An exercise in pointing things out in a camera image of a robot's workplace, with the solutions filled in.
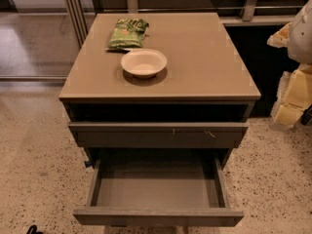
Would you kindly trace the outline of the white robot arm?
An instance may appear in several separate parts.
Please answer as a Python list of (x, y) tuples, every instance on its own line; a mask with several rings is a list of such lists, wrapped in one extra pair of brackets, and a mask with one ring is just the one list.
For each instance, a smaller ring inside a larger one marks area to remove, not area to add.
[(280, 79), (277, 100), (271, 110), (271, 128), (286, 131), (296, 123), (312, 125), (312, 0), (309, 0), (293, 21), (271, 35), (267, 44), (286, 47), (298, 68), (285, 71)]

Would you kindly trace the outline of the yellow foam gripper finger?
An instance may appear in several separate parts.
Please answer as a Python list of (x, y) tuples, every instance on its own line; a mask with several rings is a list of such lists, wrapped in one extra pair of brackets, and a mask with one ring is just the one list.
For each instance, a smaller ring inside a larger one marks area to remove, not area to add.
[(289, 58), (299, 63), (295, 71), (285, 71), (280, 79), (277, 100), (271, 110), (275, 128), (292, 128), (312, 105), (310, 29), (308, 24), (289, 22), (267, 40), (271, 47), (286, 48)]

